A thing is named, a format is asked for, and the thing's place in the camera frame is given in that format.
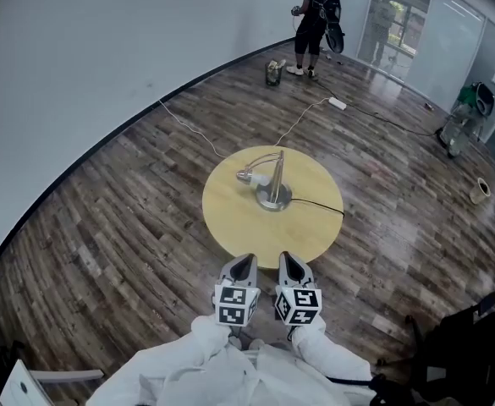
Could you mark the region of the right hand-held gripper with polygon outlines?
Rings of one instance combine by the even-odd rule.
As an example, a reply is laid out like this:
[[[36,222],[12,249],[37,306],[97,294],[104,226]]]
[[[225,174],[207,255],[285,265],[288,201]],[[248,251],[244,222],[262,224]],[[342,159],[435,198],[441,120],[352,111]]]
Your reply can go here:
[[[322,291],[307,263],[284,251],[279,256],[274,309],[286,326],[310,325],[322,311]]]

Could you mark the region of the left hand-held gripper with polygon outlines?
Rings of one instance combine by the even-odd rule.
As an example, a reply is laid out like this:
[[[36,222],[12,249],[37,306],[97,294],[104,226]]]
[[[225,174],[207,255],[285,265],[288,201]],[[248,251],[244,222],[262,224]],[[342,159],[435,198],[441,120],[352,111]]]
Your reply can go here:
[[[213,295],[218,324],[249,324],[261,293],[259,288],[253,288],[257,285],[257,270],[257,257],[251,253],[240,255],[223,266],[217,280],[220,284],[215,285]]]

